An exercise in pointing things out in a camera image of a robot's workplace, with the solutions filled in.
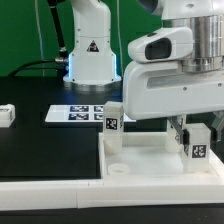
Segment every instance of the green wall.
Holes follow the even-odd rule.
[[[104,0],[112,15],[111,47],[119,59],[117,34],[117,1]],[[73,49],[73,15],[70,1],[58,5],[59,16],[69,51]],[[39,13],[46,59],[58,56],[58,44],[47,0],[39,0]],[[41,59],[35,17],[34,0],[0,1],[0,76],[27,62]],[[120,26],[124,67],[131,61],[127,54],[128,43],[160,27],[160,18],[150,16],[136,0],[120,0]],[[41,75],[41,72],[22,72],[25,75]]]

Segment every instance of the black surface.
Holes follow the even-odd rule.
[[[0,128],[0,181],[99,178],[99,126],[48,128],[51,104],[105,104],[120,91],[83,94],[57,78],[0,78],[0,105],[16,107],[16,127]]]
[[[21,77],[0,78],[0,88],[0,105],[16,106],[16,127],[0,129],[1,181],[99,177],[99,127],[48,128],[43,121],[50,104],[104,104],[120,101],[120,91],[85,95],[64,89],[56,78]],[[206,122],[208,117],[197,115],[188,120]],[[163,131],[165,120],[137,122],[136,130]],[[223,142],[214,151],[222,157]],[[0,224],[223,222],[223,204],[0,212]]]

